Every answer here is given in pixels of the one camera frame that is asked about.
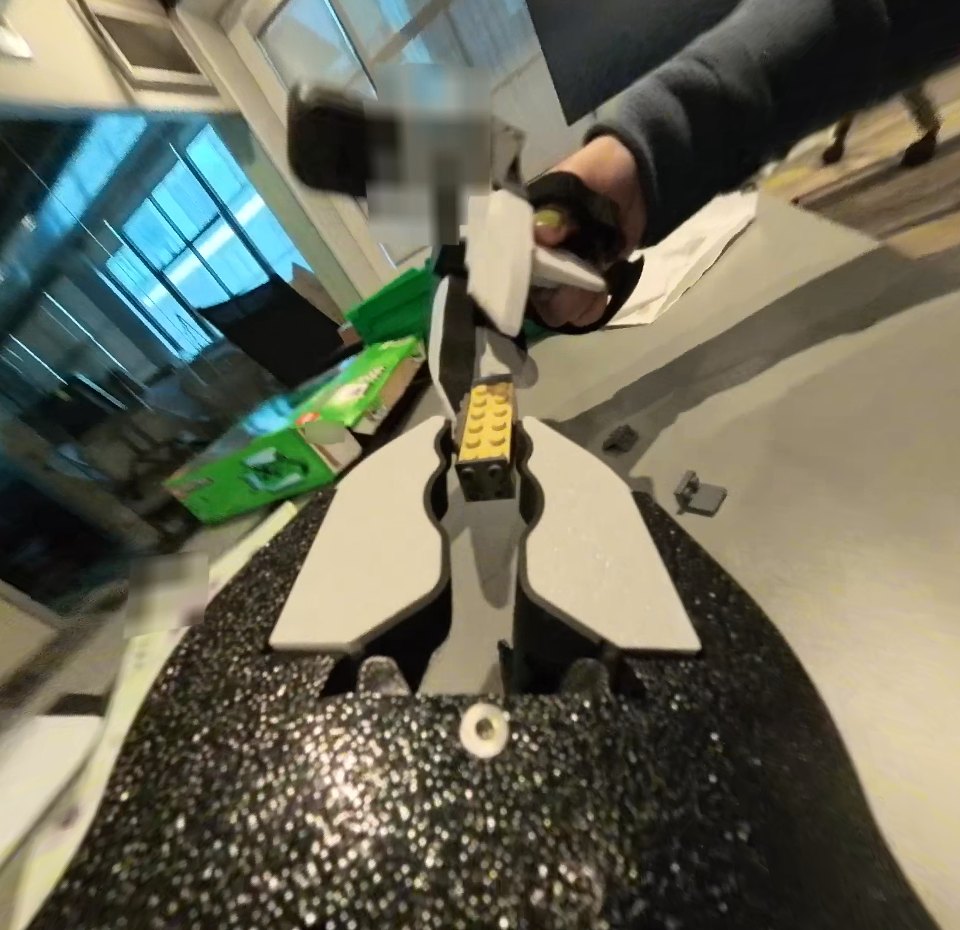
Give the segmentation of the small grey toy piece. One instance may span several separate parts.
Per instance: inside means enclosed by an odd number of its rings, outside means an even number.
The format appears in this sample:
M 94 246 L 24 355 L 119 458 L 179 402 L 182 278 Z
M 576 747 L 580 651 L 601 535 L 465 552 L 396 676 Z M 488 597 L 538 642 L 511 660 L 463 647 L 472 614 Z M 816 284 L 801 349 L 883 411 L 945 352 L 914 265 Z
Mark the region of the small grey toy piece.
M 674 490 L 678 514 L 712 518 L 726 502 L 727 493 L 724 486 L 704 482 L 696 471 L 687 470 Z

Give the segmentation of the large window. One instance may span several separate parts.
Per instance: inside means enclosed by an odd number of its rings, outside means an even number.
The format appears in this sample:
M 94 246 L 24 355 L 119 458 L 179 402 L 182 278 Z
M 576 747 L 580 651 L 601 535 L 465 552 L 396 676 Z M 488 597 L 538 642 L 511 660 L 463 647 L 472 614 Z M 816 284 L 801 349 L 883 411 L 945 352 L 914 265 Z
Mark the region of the large window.
M 273 104 L 298 85 L 375 96 L 402 64 L 497 85 L 539 50 L 524 0 L 237 0 L 222 26 Z

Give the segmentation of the yellow toy brick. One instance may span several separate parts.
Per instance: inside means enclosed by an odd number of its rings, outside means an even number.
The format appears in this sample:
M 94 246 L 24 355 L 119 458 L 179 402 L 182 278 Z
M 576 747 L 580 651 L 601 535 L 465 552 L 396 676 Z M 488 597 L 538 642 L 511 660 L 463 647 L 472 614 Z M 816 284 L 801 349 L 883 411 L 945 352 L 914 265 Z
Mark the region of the yellow toy brick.
M 511 376 L 499 375 L 475 383 L 462 400 L 458 417 L 459 464 L 513 461 L 519 417 L 518 389 Z

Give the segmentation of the person's right forearm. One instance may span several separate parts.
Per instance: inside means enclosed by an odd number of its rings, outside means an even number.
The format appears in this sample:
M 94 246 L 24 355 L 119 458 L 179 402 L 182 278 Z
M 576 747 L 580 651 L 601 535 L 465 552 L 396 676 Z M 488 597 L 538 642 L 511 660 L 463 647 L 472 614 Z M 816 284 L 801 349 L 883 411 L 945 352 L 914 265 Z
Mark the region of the person's right forearm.
M 740 0 L 587 132 L 624 144 L 656 243 L 777 150 L 958 59 L 959 0 Z

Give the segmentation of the green plastic bin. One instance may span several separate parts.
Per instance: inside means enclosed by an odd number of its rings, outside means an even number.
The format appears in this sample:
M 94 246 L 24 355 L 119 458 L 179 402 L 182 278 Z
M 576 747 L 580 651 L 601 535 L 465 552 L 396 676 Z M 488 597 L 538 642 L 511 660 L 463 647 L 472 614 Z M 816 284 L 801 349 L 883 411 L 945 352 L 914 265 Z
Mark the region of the green plastic bin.
M 366 346 L 413 336 L 425 343 L 439 279 L 430 266 L 403 271 L 344 315 Z

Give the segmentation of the glass partition wall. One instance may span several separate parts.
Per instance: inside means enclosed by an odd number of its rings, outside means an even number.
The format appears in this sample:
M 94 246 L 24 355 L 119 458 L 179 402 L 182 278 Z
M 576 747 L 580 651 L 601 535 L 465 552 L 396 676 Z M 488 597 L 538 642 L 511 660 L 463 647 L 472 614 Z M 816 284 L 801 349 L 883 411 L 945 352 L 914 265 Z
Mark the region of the glass partition wall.
M 197 526 L 164 482 L 284 384 L 208 320 L 306 260 L 239 117 L 2 120 L 2 581 L 65 613 Z

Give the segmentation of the ceiling vent grille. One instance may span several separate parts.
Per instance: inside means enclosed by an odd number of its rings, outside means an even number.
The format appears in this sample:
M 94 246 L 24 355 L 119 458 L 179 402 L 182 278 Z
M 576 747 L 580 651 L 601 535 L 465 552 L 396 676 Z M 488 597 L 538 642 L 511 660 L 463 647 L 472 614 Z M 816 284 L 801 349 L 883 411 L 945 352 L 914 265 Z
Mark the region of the ceiling vent grille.
M 105 58 L 138 91 L 212 94 L 160 0 L 73 0 Z

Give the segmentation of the white paper sheet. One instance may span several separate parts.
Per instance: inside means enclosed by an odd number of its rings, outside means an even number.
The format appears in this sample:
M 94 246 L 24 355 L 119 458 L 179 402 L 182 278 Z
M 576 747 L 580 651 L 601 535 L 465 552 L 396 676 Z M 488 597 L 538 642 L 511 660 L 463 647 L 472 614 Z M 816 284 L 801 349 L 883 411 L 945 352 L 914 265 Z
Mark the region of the white paper sheet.
M 642 263 L 639 278 L 607 327 L 654 323 L 753 223 L 759 196 L 756 189 L 719 195 L 661 242 L 632 254 L 632 263 Z

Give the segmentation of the person's right hand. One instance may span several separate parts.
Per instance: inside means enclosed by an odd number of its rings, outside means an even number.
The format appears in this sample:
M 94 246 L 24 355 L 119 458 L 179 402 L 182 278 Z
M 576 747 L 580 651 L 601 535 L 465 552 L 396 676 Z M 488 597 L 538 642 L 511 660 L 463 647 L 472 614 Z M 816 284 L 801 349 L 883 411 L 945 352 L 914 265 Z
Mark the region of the person's right hand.
M 552 171 L 578 177 L 588 189 L 617 205 L 622 241 L 619 258 L 628 259 L 641 246 L 646 202 L 634 157 L 617 138 L 592 138 Z M 551 329 L 591 325 L 606 308 L 597 293 L 576 287 L 535 288 L 531 304 L 537 317 Z

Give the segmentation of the black toy brick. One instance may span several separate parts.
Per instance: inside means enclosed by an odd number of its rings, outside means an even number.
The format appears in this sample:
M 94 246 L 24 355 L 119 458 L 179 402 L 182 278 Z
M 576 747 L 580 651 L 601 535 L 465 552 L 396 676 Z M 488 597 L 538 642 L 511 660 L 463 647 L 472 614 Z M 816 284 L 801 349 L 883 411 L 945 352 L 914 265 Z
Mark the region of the black toy brick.
M 463 498 L 468 503 L 510 500 L 516 495 L 515 467 L 506 457 L 460 458 L 455 471 Z

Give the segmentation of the green cardboard toy box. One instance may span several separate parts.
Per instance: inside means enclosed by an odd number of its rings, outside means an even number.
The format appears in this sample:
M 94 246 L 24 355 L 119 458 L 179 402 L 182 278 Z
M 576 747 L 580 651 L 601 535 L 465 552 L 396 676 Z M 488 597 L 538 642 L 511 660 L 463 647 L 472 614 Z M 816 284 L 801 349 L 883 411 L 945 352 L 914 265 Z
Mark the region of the green cardboard toy box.
M 252 410 L 163 481 L 201 523 L 338 480 L 387 432 L 426 359 L 415 336 L 383 341 Z

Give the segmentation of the grey desk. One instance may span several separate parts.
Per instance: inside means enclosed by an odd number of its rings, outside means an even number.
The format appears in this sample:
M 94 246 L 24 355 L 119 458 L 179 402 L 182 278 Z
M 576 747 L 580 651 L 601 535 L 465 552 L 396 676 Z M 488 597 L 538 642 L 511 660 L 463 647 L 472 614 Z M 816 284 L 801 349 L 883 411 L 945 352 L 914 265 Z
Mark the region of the grey desk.
M 958 277 L 773 205 L 643 334 L 558 339 L 534 405 L 638 504 L 702 640 L 608 695 L 332 695 L 260 552 L 2 883 L 17 928 L 958 928 Z M 716 516 L 678 514 L 694 470 Z

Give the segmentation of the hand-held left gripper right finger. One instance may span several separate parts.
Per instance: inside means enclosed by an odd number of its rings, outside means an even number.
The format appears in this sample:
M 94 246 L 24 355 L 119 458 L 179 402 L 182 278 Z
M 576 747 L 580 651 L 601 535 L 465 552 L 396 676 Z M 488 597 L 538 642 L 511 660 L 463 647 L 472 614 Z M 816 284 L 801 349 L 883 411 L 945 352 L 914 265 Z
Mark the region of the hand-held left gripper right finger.
M 606 463 L 526 417 L 538 509 L 523 545 L 533 596 L 594 642 L 695 654 L 701 641 L 628 486 Z

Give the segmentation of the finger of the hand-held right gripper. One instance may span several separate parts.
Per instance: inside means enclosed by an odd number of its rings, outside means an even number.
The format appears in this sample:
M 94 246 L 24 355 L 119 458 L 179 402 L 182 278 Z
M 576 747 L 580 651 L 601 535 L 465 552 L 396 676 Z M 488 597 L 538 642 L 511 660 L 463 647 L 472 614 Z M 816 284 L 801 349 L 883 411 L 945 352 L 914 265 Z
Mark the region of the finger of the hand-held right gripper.
M 444 277 L 440 281 L 427 342 L 430 378 L 451 423 L 458 421 L 476 374 L 481 321 L 467 284 L 466 277 Z
M 537 383 L 538 370 L 523 333 L 508 337 L 490 327 L 476 330 L 476 384 L 507 382 L 528 389 Z

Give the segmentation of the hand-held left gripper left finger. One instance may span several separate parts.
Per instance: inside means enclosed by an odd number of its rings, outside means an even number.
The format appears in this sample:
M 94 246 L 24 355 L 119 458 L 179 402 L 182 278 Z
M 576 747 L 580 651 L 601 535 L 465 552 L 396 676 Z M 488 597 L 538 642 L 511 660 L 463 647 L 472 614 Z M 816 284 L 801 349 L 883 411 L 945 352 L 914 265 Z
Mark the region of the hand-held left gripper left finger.
M 450 422 L 432 416 L 338 484 L 270 634 L 270 648 L 354 655 L 450 586 L 442 525 Z

